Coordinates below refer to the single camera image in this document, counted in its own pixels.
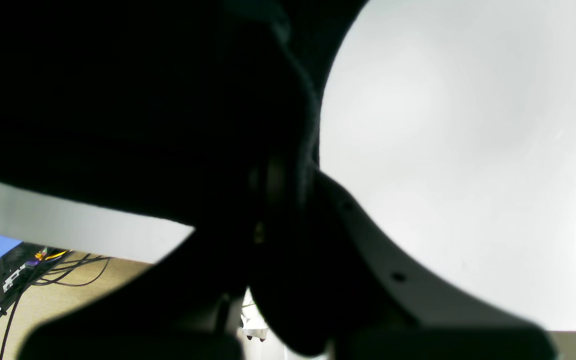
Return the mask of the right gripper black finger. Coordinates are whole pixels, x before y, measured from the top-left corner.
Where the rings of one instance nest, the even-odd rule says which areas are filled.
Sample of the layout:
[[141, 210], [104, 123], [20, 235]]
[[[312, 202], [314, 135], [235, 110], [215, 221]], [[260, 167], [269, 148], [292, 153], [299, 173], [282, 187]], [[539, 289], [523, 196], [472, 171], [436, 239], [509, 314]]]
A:
[[322, 221], [323, 172], [317, 165], [298, 166], [298, 235], [309, 236]]

